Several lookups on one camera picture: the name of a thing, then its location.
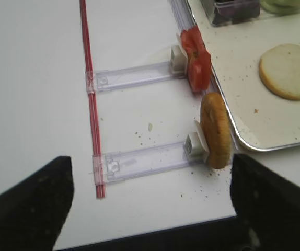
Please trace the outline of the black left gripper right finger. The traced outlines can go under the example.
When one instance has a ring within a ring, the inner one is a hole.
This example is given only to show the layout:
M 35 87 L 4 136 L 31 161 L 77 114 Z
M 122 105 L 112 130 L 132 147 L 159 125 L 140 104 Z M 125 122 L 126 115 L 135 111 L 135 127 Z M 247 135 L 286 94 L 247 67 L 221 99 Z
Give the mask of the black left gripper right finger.
M 234 154 L 230 198 L 254 250 L 300 250 L 300 186 Z

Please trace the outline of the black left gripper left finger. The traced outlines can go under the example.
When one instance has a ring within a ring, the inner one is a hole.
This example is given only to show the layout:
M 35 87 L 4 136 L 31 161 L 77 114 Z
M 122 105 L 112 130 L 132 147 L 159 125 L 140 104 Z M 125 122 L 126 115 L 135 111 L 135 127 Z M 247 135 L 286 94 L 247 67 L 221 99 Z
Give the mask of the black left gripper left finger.
M 73 198 L 69 156 L 53 159 L 0 194 L 0 250 L 52 250 Z

